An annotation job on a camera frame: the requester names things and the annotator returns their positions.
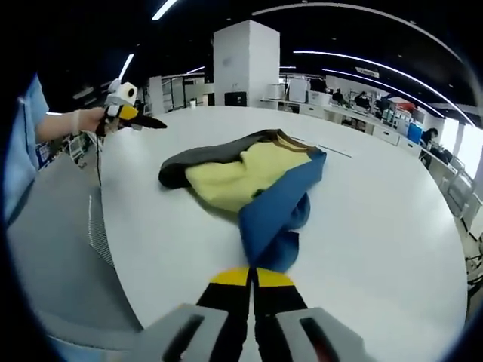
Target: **desk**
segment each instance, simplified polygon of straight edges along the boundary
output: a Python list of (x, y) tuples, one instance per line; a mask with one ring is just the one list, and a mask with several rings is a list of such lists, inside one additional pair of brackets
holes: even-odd
[[(350, 128), (269, 109), (198, 107), (162, 120), (167, 130), (110, 134), (102, 154), (109, 248), (144, 327), (196, 303), (216, 273), (246, 263), (236, 225), (207, 213), (187, 190), (159, 185), (162, 162), (281, 128), (351, 156), (327, 150), (323, 179), (309, 191), (311, 215), (288, 271), (306, 304), (352, 328), (378, 360), (434, 361), (452, 345), (466, 314), (463, 248), (417, 158)], [(245, 347), (256, 351), (248, 335)]]

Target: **ceiling light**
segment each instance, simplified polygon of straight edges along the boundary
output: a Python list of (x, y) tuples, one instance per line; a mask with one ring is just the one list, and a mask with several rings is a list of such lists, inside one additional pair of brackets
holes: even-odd
[(204, 69), (204, 67), (203, 67), (203, 66), (200, 66), (199, 68), (196, 68), (196, 69), (194, 69), (194, 70), (190, 70), (189, 72), (186, 72), (186, 74), (188, 75), (188, 74), (191, 74), (191, 73), (197, 72), (197, 71), (202, 70), (202, 69)]
[(388, 69), (388, 70), (391, 70), (395, 73), (398, 73), (399, 75), (402, 75), (406, 78), (409, 78), (410, 80), (412, 81), (415, 81), (416, 83), (422, 85), (423, 87), (425, 87), (426, 89), (432, 91), (434, 94), (436, 94), (437, 96), (439, 96), (440, 98), (442, 98), (443, 100), (445, 100), (446, 102), (448, 102), (454, 109), (456, 109), (458, 111), (458, 113), (460, 113), (470, 124), (472, 124), (473, 126), (475, 126), (475, 123), (471, 120), (470, 117), (468, 117), (466, 115), (465, 112), (463, 112), (456, 104), (454, 104), (453, 102), (451, 102), (446, 96), (444, 96), (443, 94), (439, 93), (436, 89), (434, 89), (433, 87), (427, 85), (426, 83), (420, 81), (419, 79), (413, 77), (412, 75), (409, 75), (409, 74), (406, 74), (404, 72), (401, 72), (400, 70), (397, 70), (397, 69), (394, 69), (394, 68), (391, 68), (390, 66), (385, 66), (384, 64), (381, 64), (381, 63), (378, 63), (378, 62), (374, 62), (372, 60), (367, 60), (367, 59), (364, 59), (364, 58), (359, 58), (359, 57), (353, 57), (352, 55), (345, 55), (345, 54), (337, 54), (337, 53), (329, 53), (327, 51), (295, 51), (294, 54), (319, 54), (319, 55), (332, 55), (332, 56), (335, 56), (335, 57), (342, 57), (342, 58), (347, 58), (347, 59), (353, 59), (353, 60), (358, 60), (358, 61), (361, 61), (361, 62), (366, 62), (366, 63), (369, 63), (369, 64), (373, 64), (375, 66), (380, 66), (380, 67), (383, 67), (385, 69)]
[(161, 17), (165, 14), (166, 11), (169, 10), (171, 6), (174, 5), (175, 2), (178, 0), (167, 0), (160, 8), (158, 11), (156, 11), (156, 14), (152, 17), (152, 20), (159, 20)]
[(337, 73), (337, 74), (343, 74), (343, 75), (348, 75), (350, 77), (355, 77), (355, 78), (359, 78), (359, 79), (364, 79), (365, 81), (372, 81), (373, 83), (376, 83), (376, 84), (380, 84), (384, 87), (387, 87), (389, 89), (393, 89), (394, 91), (398, 91), (400, 94), (404, 94), (406, 97), (409, 97), (411, 98), (412, 100), (416, 100), (418, 103), (424, 105), (426, 108), (428, 109), (431, 109), (434, 113), (436, 113), (437, 115), (439, 115), (440, 117), (444, 118), (443, 114), (441, 114), (440, 112), (438, 112), (436, 109), (432, 108), (429, 104), (427, 103), (424, 103), (422, 100), (419, 100), (417, 99), (416, 97), (413, 97), (411, 96), (410, 94), (407, 94), (406, 92), (402, 91), (402, 90), (399, 90), (398, 88), (395, 88), (393, 87), (392, 85), (388, 85), (386, 83), (383, 83), (381, 81), (375, 81), (373, 79), (370, 79), (370, 78), (366, 78), (366, 77), (361, 77), (360, 75), (356, 75), (356, 74), (351, 74), (351, 73), (346, 73), (346, 72), (340, 72), (338, 70), (332, 70), (332, 69), (326, 69), (326, 68), (322, 68), (322, 70), (324, 72), (331, 72), (331, 73)]
[(124, 73), (126, 73), (126, 70), (129, 67), (129, 63), (133, 60), (134, 54), (129, 54), (128, 58), (126, 59), (126, 62), (124, 63), (121, 73), (119, 74), (119, 81), (122, 80), (122, 77), (124, 76)]

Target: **person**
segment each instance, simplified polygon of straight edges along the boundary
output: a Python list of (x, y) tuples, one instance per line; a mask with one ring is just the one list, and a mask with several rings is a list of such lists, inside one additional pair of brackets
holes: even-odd
[(78, 133), (95, 131), (104, 116), (100, 107), (63, 115), (48, 115), (48, 106), (37, 75), (23, 97), (17, 98), (17, 113), (12, 124), (3, 180), (4, 221), (10, 223), (23, 193), (35, 178), (38, 160), (35, 144)]
[(371, 104), (369, 103), (369, 99), (366, 97), (366, 93), (362, 91), (358, 96), (354, 98), (355, 104), (359, 107), (369, 109)]
[(425, 130), (421, 134), (421, 140), (420, 143), (426, 148), (431, 141), (433, 141), (437, 136), (439, 135), (439, 132), (436, 128), (430, 128), (428, 130)]
[(334, 94), (332, 94), (332, 100), (339, 104), (344, 103), (344, 96), (340, 92), (340, 89), (337, 89)]

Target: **blue sleeve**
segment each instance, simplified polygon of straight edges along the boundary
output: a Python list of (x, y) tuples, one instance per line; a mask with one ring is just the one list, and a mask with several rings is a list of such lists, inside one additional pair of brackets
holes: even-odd
[(48, 111), (47, 102), (45, 101), (44, 94), (42, 93), (42, 86), (40, 85), (40, 81), (38, 80), (38, 76), (35, 75), (32, 83), (27, 91), (27, 97), (30, 104), (30, 112), (32, 115), (32, 122), (35, 127), (45, 117), (45, 113)]

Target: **blue fabric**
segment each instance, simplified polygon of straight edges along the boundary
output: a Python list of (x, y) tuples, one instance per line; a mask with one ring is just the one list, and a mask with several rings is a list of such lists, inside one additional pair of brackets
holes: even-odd
[(42, 86), (37, 76), (18, 102), (18, 111), (12, 126), (5, 164), (4, 220), (10, 218), (23, 192), (35, 178), (38, 160), (35, 154), (35, 127), (48, 111)]
[(251, 267), (286, 272), (295, 262), (299, 235), (291, 230), (309, 218), (306, 192), (321, 180), (326, 157), (325, 152), (314, 152), (310, 162), (288, 170), (240, 210), (241, 241)]

